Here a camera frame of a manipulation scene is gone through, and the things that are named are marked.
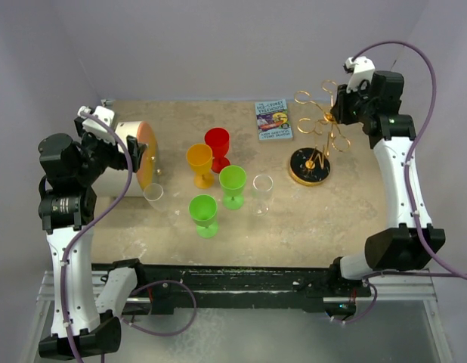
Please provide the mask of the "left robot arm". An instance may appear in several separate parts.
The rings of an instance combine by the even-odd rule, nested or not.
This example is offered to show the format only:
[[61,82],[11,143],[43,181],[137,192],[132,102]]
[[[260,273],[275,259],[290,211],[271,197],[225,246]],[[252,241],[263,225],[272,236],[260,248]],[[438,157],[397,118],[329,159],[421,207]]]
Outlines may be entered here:
[[112,264],[101,294],[94,295],[90,224],[96,220],[94,182],[107,168],[137,172],[148,144],[131,135],[121,144],[90,132],[80,135],[82,140],[74,141],[57,133],[38,146],[45,171],[38,212],[54,271],[54,320],[49,337],[39,343],[39,354],[62,361],[117,352],[126,300],[147,289],[144,266],[127,259]]

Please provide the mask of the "gold wine glass rack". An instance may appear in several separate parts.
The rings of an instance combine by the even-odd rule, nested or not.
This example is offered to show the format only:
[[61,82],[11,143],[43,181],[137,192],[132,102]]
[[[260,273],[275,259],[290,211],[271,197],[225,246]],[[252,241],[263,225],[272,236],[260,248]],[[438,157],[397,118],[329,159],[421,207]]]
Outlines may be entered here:
[[339,123],[331,113],[335,103],[338,84],[331,79],[321,82],[321,89],[329,95],[330,107],[322,107],[310,92],[300,90],[294,94],[294,102],[314,106],[321,112],[321,118],[302,117],[296,124],[303,135],[314,136],[313,147],[301,147],[289,158],[288,171],[291,179],[303,186],[313,187],[324,183],[330,176],[332,167],[329,161],[330,150],[346,152],[351,141],[342,134]]

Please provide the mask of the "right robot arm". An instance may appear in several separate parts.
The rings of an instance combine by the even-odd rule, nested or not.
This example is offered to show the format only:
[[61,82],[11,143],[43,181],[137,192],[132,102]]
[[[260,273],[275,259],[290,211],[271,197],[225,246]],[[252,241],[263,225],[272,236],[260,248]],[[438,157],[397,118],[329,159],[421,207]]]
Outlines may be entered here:
[[366,239],[364,250],[340,259],[340,270],[328,277],[328,288],[344,296],[359,280],[375,271],[422,270],[445,243],[442,228],[433,226],[424,205],[413,146],[416,129],[410,115],[401,114],[404,78],[391,71],[352,73],[337,89],[331,109],[335,121],[361,123],[382,174],[387,226]]

